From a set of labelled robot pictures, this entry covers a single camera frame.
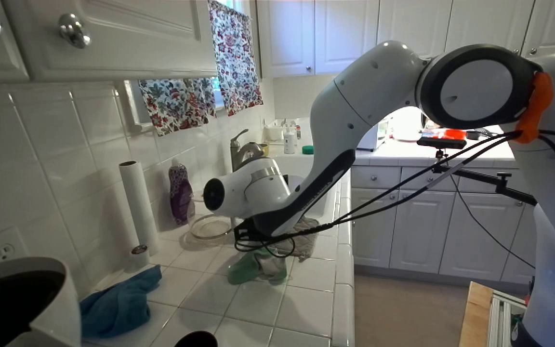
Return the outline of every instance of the beige floor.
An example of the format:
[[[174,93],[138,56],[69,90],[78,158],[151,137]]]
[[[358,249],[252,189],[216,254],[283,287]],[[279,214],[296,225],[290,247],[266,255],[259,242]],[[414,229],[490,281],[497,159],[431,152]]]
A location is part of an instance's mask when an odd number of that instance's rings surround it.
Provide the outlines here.
[[[468,288],[355,276],[357,347],[456,347]]]

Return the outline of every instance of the white bottle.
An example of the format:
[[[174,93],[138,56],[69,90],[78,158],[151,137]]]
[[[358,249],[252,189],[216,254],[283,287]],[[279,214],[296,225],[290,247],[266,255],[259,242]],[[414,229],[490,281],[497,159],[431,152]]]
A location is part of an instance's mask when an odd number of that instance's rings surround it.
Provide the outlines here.
[[[295,154],[296,142],[297,136],[291,131],[290,127],[286,127],[286,133],[284,134],[284,154]]]

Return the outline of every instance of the blue towel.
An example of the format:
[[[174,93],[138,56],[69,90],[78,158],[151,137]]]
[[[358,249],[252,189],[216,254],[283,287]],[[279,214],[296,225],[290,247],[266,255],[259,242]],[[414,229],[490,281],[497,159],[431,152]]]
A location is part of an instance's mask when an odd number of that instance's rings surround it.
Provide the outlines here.
[[[151,316],[147,293],[160,279],[156,265],[81,301],[83,338],[109,338],[145,324]]]

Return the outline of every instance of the faucet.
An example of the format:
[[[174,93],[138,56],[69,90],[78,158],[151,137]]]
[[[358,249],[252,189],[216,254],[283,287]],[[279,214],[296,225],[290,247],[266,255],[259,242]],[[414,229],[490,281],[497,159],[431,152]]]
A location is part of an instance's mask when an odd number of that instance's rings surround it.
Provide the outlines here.
[[[261,157],[264,154],[262,147],[260,147],[260,145],[255,142],[246,143],[245,145],[243,145],[243,147],[241,147],[241,145],[237,141],[237,138],[241,136],[241,134],[248,131],[249,129],[246,128],[238,133],[237,136],[231,139],[231,164],[233,165],[233,172],[237,171],[242,162],[244,162],[248,158]]]

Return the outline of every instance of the green lid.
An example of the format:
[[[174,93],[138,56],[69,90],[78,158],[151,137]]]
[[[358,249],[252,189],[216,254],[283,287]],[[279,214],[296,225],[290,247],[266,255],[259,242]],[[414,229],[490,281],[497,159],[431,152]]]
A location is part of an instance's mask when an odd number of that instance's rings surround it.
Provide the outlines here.
[[[303,146],[301,147],[301,151],[304,154],[314,154],[314,146]]]

